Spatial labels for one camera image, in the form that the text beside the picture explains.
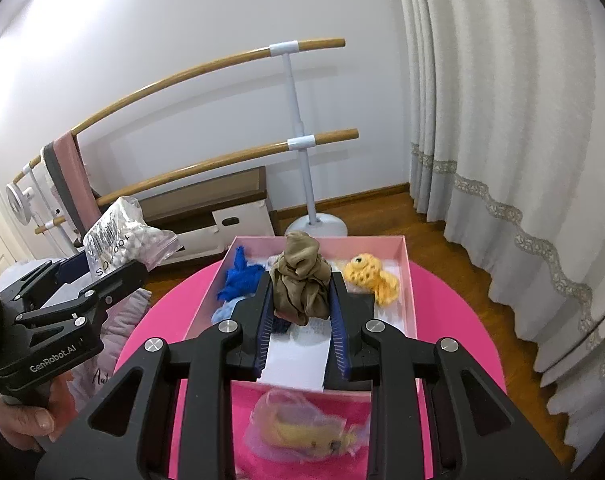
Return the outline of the person's left hand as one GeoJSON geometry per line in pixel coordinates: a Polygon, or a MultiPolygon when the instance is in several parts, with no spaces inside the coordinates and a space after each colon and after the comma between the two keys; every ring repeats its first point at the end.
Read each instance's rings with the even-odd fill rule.
{"type": "Polygon", "coordinates": [[[55,442],[77,416],[76,402],[68,384],[74,374],[66,372],[51,384],[48,406],[10,405],[0,396],[0,434],[21,451],[43,451],[42,442],[55,442]]]}

